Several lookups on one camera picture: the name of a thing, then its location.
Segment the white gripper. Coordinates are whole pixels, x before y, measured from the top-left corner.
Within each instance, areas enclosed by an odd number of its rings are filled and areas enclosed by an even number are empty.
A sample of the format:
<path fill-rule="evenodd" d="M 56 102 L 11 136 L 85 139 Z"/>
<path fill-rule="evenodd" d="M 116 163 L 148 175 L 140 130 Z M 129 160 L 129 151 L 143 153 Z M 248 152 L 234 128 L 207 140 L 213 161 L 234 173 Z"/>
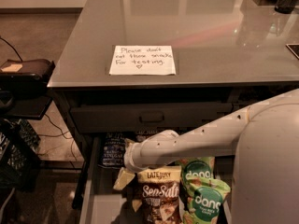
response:
<path fill-rule="evenodd" d="M 171 156 L 163 156 L 163 151 L 170 151 L 171 141 L 177 137 L 178 134 L 175 131 L 165 130 L 141 143 L 125 138 L 124 165 L 126 168 L 120 168 L 113 189 L 123 190 L 135 178 L 135 173 L 148 168 L 162 167 L 173 162 Z"/>

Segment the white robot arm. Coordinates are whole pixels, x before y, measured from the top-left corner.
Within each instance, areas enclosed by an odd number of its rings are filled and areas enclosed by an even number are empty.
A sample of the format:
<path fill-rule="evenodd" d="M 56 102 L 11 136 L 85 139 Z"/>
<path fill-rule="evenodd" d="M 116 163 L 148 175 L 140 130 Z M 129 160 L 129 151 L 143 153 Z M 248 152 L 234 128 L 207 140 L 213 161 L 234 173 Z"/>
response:
<path fill-rule="evenodd" d="M 182 158 L 235 157 L 231 224 L 299 223 L 299 90 L 246 106 L 195 130 L 158 133 L 124 155 L 132 172 Z"/>

